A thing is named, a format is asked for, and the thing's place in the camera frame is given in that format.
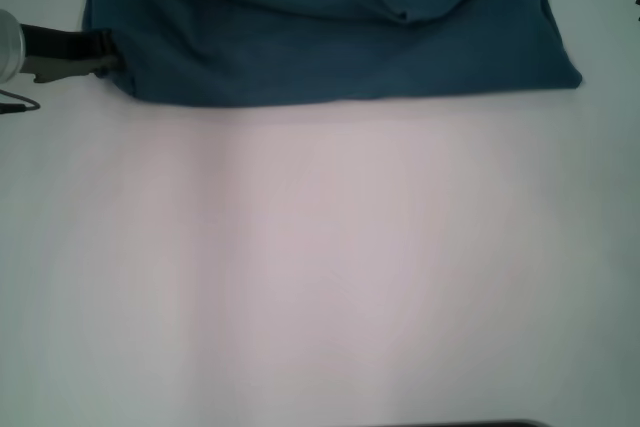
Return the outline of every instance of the white surface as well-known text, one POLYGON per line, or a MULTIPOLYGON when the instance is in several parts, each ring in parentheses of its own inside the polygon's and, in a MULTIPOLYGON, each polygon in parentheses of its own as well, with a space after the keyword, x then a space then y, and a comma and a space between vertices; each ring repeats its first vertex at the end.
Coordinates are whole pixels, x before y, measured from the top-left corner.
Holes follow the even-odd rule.
POLYGON ((640 9, 551 1, 576 92, 10 85, 44 110, 0 118, 0 425, 639 425, 640 9))

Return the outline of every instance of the black cable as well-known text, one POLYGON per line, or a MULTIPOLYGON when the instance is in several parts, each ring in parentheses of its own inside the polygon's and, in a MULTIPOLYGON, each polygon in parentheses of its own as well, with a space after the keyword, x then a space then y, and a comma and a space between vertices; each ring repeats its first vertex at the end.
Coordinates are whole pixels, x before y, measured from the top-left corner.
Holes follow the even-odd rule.
POLYGON ((0 89, 0 94, 10 99, 20 100, 22 102, 26 102, 27 104, 31 104, 31 106, 24 104, 3 104, 0 103, 0 115, 2 114, 18 114, 21 112, 32 112, 34 110, 40 109, 40 104, 35 100, 28 99, 26 97, 22 97, 21 95, 12 94, 11 92, 7 92, 6 90, 0 89))

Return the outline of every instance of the teal fabric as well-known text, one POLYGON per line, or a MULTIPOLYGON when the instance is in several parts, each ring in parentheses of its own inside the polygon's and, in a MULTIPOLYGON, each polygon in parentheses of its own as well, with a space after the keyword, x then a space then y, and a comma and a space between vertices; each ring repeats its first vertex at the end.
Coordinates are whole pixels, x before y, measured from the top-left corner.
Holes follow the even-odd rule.
POLYGON ((566 89, 547 0, 88 0, 142 100, 241 107, 566 89))

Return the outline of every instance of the folded fabric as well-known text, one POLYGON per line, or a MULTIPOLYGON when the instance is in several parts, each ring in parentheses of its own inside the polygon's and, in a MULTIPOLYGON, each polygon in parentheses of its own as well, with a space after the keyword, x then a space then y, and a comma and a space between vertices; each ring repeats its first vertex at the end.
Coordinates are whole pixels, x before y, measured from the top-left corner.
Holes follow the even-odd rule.
POLYGON ((240 107, 576 88, 548 0, 87 0, 142 100, 240 107))

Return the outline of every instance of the white backdrop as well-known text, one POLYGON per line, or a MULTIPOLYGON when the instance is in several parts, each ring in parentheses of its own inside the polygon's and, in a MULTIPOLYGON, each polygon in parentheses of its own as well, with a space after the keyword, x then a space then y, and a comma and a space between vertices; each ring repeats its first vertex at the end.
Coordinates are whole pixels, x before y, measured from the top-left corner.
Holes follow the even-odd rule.
MULTIPOLYGON (((640 7, 575 92, 0 118, 0 425, 640 423, 640 7)), ((0 0, 75 29, 83 0, 0 0)))

